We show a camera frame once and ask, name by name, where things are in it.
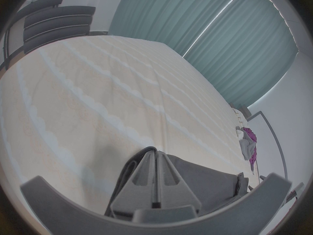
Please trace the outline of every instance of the striped bed sheet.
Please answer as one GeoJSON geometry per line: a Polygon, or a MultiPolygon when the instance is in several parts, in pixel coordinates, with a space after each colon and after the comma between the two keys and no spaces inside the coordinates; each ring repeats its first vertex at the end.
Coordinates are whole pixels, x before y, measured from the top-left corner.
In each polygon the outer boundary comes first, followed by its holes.
{"type": "Polygon", "coordinates": [[[123,165],[146,146],[259,183],[232,108],[158,42],[87,36],[43,46],[0,80],[0,121],[1,166],[30,213],[19,186],[41,175],[104,214],[123,165]]]}

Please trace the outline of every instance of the curtain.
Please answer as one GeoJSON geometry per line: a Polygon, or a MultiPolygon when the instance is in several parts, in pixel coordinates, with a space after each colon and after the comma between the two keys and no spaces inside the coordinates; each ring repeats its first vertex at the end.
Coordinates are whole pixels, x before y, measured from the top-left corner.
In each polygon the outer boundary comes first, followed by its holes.
{"type": "MultiPolygon", "coordinates": [[[[181,56],[230,0],[121,0],[109,34],[165,43],[181,56]]],[[[186,54],[235,107],[249,106],[290,68],[298,49],[269,0],[234,0],[186,54]]]]}

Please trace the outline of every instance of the bed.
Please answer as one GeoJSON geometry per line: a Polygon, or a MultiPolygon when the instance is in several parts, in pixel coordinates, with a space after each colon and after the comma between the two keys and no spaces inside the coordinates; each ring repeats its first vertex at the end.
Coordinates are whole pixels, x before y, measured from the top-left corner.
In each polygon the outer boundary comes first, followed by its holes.
{"type": "Polygon", "coordinates": [[[0,80],[0,120],[6,185],[29,213],[19,187],[41,175],[104,214],[123,165],[147,146],[259,183],[241,154],[233,109],[158,42],[87,36],[42,46],[0,80]]]}

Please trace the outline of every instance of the gray cloth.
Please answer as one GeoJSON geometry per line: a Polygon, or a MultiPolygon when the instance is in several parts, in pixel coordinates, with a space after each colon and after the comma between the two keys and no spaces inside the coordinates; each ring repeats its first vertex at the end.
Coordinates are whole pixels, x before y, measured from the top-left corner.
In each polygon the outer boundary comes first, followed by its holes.
{"type": "Polygon", "coordinates": [[[201,202],[198,216],[216,211],[247,194],[249,178],[213,170],[167,155],[183,180],[201,202]]]}
{"type": "Polygon", "coordinates": [[[249,160],[254,153],[254,148],[256,146],[256,142],[254,142],[249,137],[249,135],[247,134],[247,132],[243,128],[240,128],[239,126],[237,126],[236,130],[241,130],[244,133],[244,137],[243,137],[243,139],[239,140],[239,144],[241,147],[242,155],[244,155],[245,160],[249,160]]]}

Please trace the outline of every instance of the gray fabric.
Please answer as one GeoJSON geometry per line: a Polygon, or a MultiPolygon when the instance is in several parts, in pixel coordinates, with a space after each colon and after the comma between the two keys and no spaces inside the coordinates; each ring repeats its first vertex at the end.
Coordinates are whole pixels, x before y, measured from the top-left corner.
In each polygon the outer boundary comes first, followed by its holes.
{"type": "Polygon", "coordinates": [[[202,203],[198,216],[218,210],[247,194],[248,178],[187,162],[167,155],[178,173],[202,203]]]}
{"type": "Polygon", "coordinates": [[[245,160],[249,160],[254,153],[254,148],[256,146],[256,142],[254,142],[249,137],[249,135],[247,134],[247,132],[243,128],[240,128],[239,126],[237,126],[236,130],[241,130],[244,132],[244,138],[239,140],[239,144],[241,147],[242,155],[244,155],[245,160]]]}

